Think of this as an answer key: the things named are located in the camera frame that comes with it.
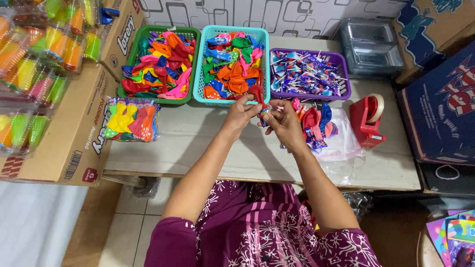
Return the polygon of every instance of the turquoise plastic basket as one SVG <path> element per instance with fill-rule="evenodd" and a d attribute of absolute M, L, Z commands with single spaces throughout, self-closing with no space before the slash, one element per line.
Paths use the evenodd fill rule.
<path fill-rule="evenodd" d="M 193 97 L 201 103 L 209 106 L 230 106 L 235 100 L 218 100 L 218 99 L 206 99 L 203 97 L 203 87 L 205 85 L 203 81 L 203 58 L 206 49 L 206 40 L 213 38 L 220 33 L 231 32 L 244 32 L 246 35 L 250 35 L 265 45 L 264 51 L 262 51 L 261 69 L 262 76 L 264 78 L 264 102 L 268 103 L 270 100 L 270 74 L 269 74 L 269 33 L 265 29 L 261 28 L 249 28 L 249 27 L 234 27 L 234 26 L 220 26 L 220 25 L 208 25 L 203 28 L 201 32 L 201 42 L 199 45 L 198 59 L 196 60 L 196 73 L 195 84 L 193 86 Z M 253 101 L 249 101 L 248 104 L 255 104 Z"/>

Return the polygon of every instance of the green plastic basket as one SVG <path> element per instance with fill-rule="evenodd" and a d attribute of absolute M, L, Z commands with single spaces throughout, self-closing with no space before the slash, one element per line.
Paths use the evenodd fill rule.
<path fill-rule="evenodd" d="M 137 59 L 137 54 L 139 53 L 139 40 L 142 37 L 150 37 L 150 33 L 152 31 L 157 32 L 157 34 L 161 34 L 163 32 L 168 31 L 169 28 L 172 26 L 155 26 L 155 25 L 145 25 L 141 27 L 138 31 L 137 34 L 135 35 L 135 38 L 133 39 L 133 45 L 132 49 L 130 51 L 130 56 L 129 59 L 127 60 L 127 65 L 134 65 L 136 59 Z M 195 80 L 195 72 L 196 72 L 196 64 L 197 64 L 197 55 L 200 47 L 200 39 L 201 39 L 201 33 L 200 30 L 197 28 L 192 28 L 192 27 L 176 27 L 176 30 L 173 31 L 176 34 L 183 34 L 187 40 L 193 41 L 196 40 L 196 47 L 195 47 L 195 56 L 193 57 L 193 63 L 191 64 L 191 73 L 190 73 L 190 86 L 188 88 L 188 94 L 184 99 L 163 99 L 163 98 L 151 98 L 154 100 L 154 102 L 159 103 L 159 104 L 170 104 L 170 105 L 183 105 L 186 104 L 188 101 L 191 100 L 191 97 L 193 96 L 193 84 Z M 117 95 L 120 97 L 129 97 L 127 92 L 124 91 L 122 88 L 122 84 L 119 84 L 119 88 L 117 89 Z"/>

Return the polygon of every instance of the cardboard box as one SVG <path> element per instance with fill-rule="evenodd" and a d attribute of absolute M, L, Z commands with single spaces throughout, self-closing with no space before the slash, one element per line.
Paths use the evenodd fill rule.
<path fill-rule="evenodd" d="M 122 66 L 129 58 L 135 33 L 145 24 L 139 0 L 108 0 L 104 7 L 120 11 L 111 23 L 104 25 L 104 36 L 99 62 L 116 81 L 122 77 Z"/>
<path fill-rule="evenodd" d="M 409 84 L 475 40 L 475 4 L 411 0 L 392 25 L 407 67 L 396 82 Z"/>
<path fill-rule="evenodd" d="M 475 41 L 399 92 L 419 162 L 475 165 Z"/>
<path fill-rule="evenodd" d="M 0 178 L 96 186 L 110 150 L 102 137 L 111 116 L 107 96 L 114 96 L 117 86 L 102 65 L 83 64 L 36 150 L 23 158 L 0 158 Z"/>

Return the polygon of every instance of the red tape dispenser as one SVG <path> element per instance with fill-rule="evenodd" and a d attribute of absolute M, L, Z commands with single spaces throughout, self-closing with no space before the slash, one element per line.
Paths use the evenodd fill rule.
<path fill-rule="evenodd" d="M 384 99 L 379 94 L 370 94 L 350 105 L 350 122 L 360 146 L 370 150 L 385 140 L 378 133 Z"/>

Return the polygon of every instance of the woman's arm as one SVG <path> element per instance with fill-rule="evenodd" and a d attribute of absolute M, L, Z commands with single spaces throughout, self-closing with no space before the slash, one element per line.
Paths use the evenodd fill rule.
<path fill-rule="evenodd" d="M 290 102 L 271 100 L 269 104 L 284 107 L 284 112 L 272 111 L 274 117 L 264 116 L 264 120 L 270 125 L 266 134 L 275 131 L 279 141 L 294 156 L 320 229 L 329 232 L 335 229 L 359 228 L 350 205 L 323 172 L 305 143 L 300 123 Z"/>
<path fill-rule="evenodd" d="M 261 104 L 246 105 L 250 100 L 254 100 L 254 95 L 245 95 L 229 107 L 218 134 L 171 193 L 162 219 L 179 217 L 196 223 L 232 144 L 239 138 L 249 119 L 262 108 Z"/>

